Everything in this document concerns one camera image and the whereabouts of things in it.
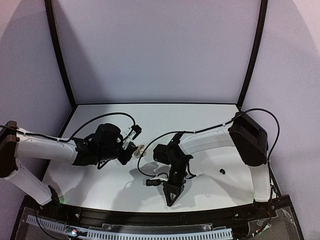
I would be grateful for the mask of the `left black frame post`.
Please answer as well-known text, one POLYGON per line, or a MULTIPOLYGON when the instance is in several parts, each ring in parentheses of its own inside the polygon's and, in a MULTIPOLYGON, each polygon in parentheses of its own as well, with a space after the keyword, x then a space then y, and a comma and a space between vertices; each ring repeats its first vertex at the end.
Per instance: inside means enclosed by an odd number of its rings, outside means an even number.
POLYGON ((77 103, 72 91, 72 87, 69 81, 65 61, 63 58, 63 53, 61 49, 61 44, 60 44, 60 39, 58 36, 58 30, 56 26, 56 19, 55 19, 55 13, 54 13, 54 6, 53 6, 53 1, 52 0, 44 0, 44 5, 45 5, 45 12, 46 12, 46 17, 47 17, 47 23, 49 27, 49 32, 51 36, 51 42, 57 62, 57 66, 59 69, 59 73, 62 79, 62 83, 64 86, 64 90, 66 92, 69 104, 72 109, 75 109, 77 107, 77 103))

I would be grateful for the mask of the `black front frame rail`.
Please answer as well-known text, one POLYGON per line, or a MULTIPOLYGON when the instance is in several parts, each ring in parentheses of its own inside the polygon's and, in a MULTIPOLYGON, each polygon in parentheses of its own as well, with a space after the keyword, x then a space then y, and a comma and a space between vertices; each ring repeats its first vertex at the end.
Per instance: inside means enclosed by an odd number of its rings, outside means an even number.
POLYGON ((133 226, 177 226, 213 224, 216 226, 244 225, 262 218, 265 213, 253 204, 214 210, 187 212, 125 212, 98 210, 63 204, 52 214, 58 220, 86 226, 101 227, 102 224, 133 226))

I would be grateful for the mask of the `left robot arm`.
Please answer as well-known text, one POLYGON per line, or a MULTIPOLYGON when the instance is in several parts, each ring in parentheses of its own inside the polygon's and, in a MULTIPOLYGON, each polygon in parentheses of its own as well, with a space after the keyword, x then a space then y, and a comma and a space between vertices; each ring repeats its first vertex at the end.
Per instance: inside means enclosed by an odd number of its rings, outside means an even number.
POLYGON ((20 158, 58 161, 78 167, 93 165, 99 170, 115 159, 126 165, 138 149, 133 141, 142 131, 139 125, 132 125, 121 133, 116 125, 105 123, 85 138, 66 139, 26 131, 17 127, 15 121, 8 121, 0 128, 0 177, 41 206, 58 202, 58 194, 51 185, 35 177, 20 158))

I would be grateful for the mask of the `white earbud charging case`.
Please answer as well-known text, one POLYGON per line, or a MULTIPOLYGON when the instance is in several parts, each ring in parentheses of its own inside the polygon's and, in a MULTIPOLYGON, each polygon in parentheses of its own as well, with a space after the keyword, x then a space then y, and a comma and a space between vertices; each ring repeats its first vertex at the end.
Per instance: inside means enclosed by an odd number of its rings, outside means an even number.
POLYGON ((147 154, 147 151, 145 150, 144 144, 138 145, 137 149, 133 153, 133 155, 136 159, 139 159, 140 157, 144 157, 146 154, 147 154))

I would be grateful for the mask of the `black earbud right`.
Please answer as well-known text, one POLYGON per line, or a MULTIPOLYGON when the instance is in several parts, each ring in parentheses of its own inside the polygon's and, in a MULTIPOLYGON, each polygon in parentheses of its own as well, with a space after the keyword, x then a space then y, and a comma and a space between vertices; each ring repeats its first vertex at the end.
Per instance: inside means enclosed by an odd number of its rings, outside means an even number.
POLYGON ((219 172, 220 172, 221 174, 223 174, 223 175, 226 173, 225 170, 222 169, 222 168, 219 170, 219 172))

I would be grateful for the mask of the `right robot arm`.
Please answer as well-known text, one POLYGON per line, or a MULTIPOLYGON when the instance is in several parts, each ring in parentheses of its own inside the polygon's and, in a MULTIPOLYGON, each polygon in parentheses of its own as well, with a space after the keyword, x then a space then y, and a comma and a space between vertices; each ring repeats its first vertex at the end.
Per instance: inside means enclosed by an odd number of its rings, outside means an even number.
POLYGON ((153 159, 170 167, 163 182, 167 206, 171 207, 185 187, 185 176, 195 153, 218 148, 236 148, 242 162, 249 168, 255 202, 271 198, 268 164, 267 132, 245 112, 238 112, 226 123, 195 132, 177 132, 168 144, 153 149, 153 159))

